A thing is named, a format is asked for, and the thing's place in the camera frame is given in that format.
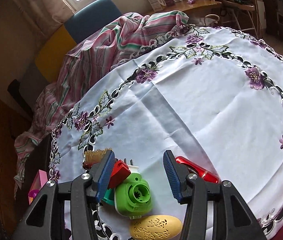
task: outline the white tablecloth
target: white tablecloth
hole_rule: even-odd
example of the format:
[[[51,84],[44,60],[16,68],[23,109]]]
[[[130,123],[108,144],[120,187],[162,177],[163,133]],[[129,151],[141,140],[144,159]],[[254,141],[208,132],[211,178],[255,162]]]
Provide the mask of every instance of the white tablecloth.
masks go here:
[[[173,198],[163,168],[170,149],[230,180],[270,239],[283,225],[283,56],[228,28],[190,26],[165,42],[108,73],[54,130],[52,177],[60,183],[84,173],[88,146],[112,148],[140,167],[151,214],[183,221],[186,206]],[[131,237],[128,218],[106,204],[97,209],[101,239]],[[70,227],[68,206],[65,219]],[[211,227],[209,216],[208,236]]]

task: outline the pink box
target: pink box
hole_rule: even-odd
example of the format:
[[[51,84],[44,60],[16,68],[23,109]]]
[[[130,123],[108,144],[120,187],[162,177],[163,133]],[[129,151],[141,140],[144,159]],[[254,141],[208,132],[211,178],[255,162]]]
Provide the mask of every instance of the pink box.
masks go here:
[[[34,189],[41,190],[41,188],[45,185],[45,183],[47,181],[48,181],[48,179],[47,179],[46,171],[38,170],[36,177],[35,177],[33,183],[31,184],[31,187],[30,187],[28,194]],[[31,197],[29,197],[29,195],[28,195],[28,201],[29,201],[29,205],[30,205],[32,200],[31,200]]]

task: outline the green plastic part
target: green plastic part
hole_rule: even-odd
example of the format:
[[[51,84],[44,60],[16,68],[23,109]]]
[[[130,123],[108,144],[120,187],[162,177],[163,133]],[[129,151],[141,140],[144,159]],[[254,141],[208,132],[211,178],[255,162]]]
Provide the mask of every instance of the green plastic part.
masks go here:
[[[107,189],[105,196],[102,198],[102,200],[111,206],[115,206],[114,189],[113,188]]]
[[[150,189],[139,173],[132,173],[115,189],[115,207],[125,217],[139,217],[152,209]]]

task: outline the blue gripper pad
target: blue gripper pad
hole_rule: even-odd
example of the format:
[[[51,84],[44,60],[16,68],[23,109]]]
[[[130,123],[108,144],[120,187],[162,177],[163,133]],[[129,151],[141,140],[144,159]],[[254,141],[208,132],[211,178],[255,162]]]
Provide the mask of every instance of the blue gripper pad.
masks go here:
[[[113,168],[115,166],[115,154],[113,151],[110,151],[111,153],[109,154],[107,158],[107,153],[104,156],[104,158],[101,160],[99,168],[102,169],[101,174],[99,176],[98,182],[97,182],[97,194],[96,194],[96,201],[99,203],[101,199],[105,196],[109,181],[110,181],[110,176],[113,171]]]
[[[173,161],[175,161],[174,155],[172,154],[171,151],[169,151],[170,153],[168,153],[168,151],[165,151],[163,154],[163,166],[165,168],[166,171],[166,175],[169,181],[169,185],[172,191],[172,194],[174,196],[175,199],[177,199],[178,203],[181,202],[183,196],[181,194],[181,183],[180,180],[178,178],[178,175],[176,173],[176,170],[174,168],[173,165]]]

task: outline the red plastic block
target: red plastic block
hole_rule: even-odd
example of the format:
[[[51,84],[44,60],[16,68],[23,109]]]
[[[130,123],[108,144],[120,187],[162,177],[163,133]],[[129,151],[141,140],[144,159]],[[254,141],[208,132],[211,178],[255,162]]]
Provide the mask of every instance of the red plastic block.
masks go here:
[[[115,163],[113,172],[111,173],[108,188],[115,188],[122,183],[131,174],[128,166],[122,160]]]

